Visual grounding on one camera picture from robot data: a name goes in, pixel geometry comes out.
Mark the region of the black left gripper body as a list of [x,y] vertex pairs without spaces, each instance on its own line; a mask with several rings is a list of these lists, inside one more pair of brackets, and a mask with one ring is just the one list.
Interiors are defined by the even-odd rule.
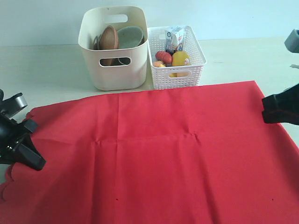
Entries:
[[21,142],[29,133],[29,120],[17,123],[4,114],[0,114],[0,163],[12,164],[20,162],[28,165],[27,159],[21,153]]

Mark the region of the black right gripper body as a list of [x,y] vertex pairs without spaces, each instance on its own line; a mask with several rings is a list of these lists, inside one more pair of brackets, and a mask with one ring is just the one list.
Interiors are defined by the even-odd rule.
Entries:
[[299,84],[296,84],[281,93],[281,106],[284,122],[299,125]]

